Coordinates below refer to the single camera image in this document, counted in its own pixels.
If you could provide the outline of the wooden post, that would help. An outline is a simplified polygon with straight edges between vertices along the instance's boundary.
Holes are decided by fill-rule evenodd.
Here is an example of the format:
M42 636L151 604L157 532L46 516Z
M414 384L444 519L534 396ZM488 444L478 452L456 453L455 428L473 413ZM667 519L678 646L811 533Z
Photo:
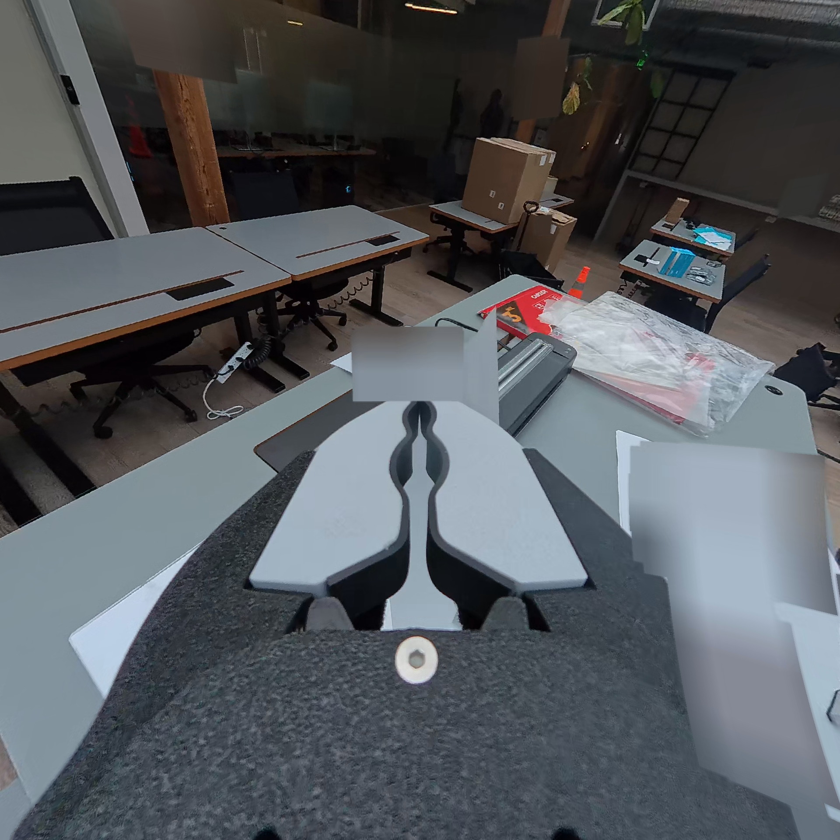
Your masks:
M153 70L153 76L192 224L206 227L228 223L202 79L165 70Z

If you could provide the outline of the small cardboard box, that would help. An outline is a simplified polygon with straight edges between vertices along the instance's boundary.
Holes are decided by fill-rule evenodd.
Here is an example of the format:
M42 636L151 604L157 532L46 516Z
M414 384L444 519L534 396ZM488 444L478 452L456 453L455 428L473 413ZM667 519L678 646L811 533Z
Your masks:
M559 267L577 219L556 209L538 207L524 212L514 238L514 250L535 256L540 265L554 273Z

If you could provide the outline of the black trolley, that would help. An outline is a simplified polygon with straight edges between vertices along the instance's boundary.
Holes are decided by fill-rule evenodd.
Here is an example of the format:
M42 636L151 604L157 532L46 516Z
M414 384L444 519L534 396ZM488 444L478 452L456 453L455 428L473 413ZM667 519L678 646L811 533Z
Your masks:
M538 207L542 207L539 202L527 201L523 204L523 212L532 213ZM516 233L512 237L510 247L503 250L501 253L500 263L503 270L510 275L529 277L542 283L543 285L554 288L557 291L561 291L563 289L562 279L559 279L554 275L554 273L552 274L543 268L536 260L535 256L523 254L514 250L514 238Z

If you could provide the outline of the large cardboard box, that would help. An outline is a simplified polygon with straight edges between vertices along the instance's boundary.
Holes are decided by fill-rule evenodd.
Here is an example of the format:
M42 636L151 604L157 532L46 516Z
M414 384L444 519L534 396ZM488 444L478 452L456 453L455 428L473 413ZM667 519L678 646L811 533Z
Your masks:
M476 140L462 206L501 224L518 224L523 204L538 201L556 153L510 139Z

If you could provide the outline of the hanging green plant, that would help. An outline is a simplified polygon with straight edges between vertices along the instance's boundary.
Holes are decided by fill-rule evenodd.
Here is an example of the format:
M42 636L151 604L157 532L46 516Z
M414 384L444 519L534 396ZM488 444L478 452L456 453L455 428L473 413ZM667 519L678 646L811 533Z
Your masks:
M621 33L625 47L633 47L641 56L637 62L637 67L641 68L647 56L647 52L642 48L644 35L649 31L663 3L661 1L598 1L595 2L591 26L605 32ZM561 113L565 116L577 113L584 95L593 92L594 55L594 51L588 49L570 57L572 76L561 103Z

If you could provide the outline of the grey wood-edged office desk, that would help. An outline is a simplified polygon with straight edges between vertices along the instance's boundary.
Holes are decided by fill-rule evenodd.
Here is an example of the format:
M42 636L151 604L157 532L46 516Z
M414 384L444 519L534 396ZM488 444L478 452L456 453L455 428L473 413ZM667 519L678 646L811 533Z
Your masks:
M428 241L426 233L359 206L210 226L209 231L286 271L294 281L348 280L370 271L371 302L350 305L391 326L382 309L386 266Z
M434 204L429 207L429 219L434 224L443 226L450 232L449 256L446 273L429 270L429 276L472 294L473 288L456 279L461 254L468 250L465 242L466 232L475 231L490 242L490 256L494 267L500 268L499 257L504 245L510 243L519 223L503 224L470 212L463 207L462 201Z
M698 256L705 256L709 259L728 259L733 256L736 251L737 241L737 236L734 232L727 230L734 234L733 250L718 249L703 245L695 240L693 230L700 226L711 226L727 230L722 227L703 223L694 218L682 217L673 225L667 219L662 218L650 228L649 233L651 240L654 242L669 247L688 249Z
M202 227L6 255L1 369L26 384L257 308L291 275Z
M660 276L658 270L672 248L677 247L642 241L621 261L622 278L640 282L650 290L644 304L647 308L701 332L708 332L710 311L704 309L700 301L709 302L712 306L721 302L725 267L717 260L696 255L684 277Z

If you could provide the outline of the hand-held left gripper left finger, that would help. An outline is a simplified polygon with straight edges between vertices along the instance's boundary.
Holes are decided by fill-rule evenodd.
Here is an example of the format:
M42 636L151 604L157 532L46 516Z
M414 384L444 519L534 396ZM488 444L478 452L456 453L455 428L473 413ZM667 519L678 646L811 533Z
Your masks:
M406 580L417 404L384 402L317 449L249 582L259 591L331 596L350 619Z

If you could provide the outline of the clear plastic bag of sheets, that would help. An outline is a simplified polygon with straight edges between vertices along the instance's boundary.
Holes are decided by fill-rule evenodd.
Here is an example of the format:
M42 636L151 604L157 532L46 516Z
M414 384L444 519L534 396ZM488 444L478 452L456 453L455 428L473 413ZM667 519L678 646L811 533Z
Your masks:
M727 424L773 367L611 291L549 302L539 321L575 348L576 371L701 437Z

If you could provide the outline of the white power strip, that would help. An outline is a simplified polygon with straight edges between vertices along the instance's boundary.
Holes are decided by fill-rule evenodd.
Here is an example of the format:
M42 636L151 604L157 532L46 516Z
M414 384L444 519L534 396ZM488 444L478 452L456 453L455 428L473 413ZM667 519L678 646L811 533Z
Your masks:
M252 342L243 343L217 371L214 380L219 383L225 383L238 368L245 364L254 349L255 345Z

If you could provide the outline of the red cardstock pack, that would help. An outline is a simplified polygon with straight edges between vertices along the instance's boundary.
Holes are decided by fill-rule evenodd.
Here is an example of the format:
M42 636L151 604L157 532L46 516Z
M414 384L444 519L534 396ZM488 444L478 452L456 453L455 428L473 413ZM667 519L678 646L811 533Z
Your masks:
M533 333L560 339L562 321L584 306L585 302L577 297L546 286L534 286L481 310L479 315L483 319L495 316L499 328L520 339Z

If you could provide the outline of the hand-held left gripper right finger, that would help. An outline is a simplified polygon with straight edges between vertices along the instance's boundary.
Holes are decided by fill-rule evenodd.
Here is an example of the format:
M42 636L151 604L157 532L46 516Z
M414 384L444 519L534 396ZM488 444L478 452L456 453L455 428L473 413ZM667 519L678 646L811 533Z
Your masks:
M425 404L427 568L463 618L497 599L578 589L588 574L522 446L460 402Z

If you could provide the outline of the black office chair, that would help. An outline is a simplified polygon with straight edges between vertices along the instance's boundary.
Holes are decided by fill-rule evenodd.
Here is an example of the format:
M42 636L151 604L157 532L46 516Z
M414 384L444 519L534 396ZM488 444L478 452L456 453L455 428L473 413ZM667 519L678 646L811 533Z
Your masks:
M828 394L839 385L839 353L822 343L796 351L796 355L776 368L773 376L798 387L809 406L839 411L839 399Z
M336 318L339 326L346 325L347 314L337 307L343 302L340 293L348 285L347 279L330 279L323 276L295 281L281 288L281 296L288 298L289 303L278 308L276 313L278 317L290 316L290 319L278 328L277 347L282 345L286 336L296 327L311 324L329 339L328 351L335 352L339 348L338 341L322 323L322 319Z
M86 386L117 382L116 391L92 425L92 432L99 439L112 436L112 428L106 425L107 420L118 411L137 387L162 396L183 411L188 423L194 423L197 421L196 412L166 391L155 376L186 372L212 375L210 368L204 364L163 364L164 360L189 347L200 332L200 329L192 329L165 337L157 329L141 330L134 334L139 341L137 345L132 344L130 336L123 336L92 344L78 351L19 365L12 368L11 372L23 385L30 386L78 371L83 374L83 378L70 383L69 389L79 402L88 398L85 393Z
M1 255L114 238L78 176L1 184Z

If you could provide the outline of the black laminator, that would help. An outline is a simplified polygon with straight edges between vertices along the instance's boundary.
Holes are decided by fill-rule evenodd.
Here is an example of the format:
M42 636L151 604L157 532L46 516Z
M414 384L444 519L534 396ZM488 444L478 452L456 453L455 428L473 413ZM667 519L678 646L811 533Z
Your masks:
M564 383L576 356L575 347L539 332L500 350L499 425L516 437Z

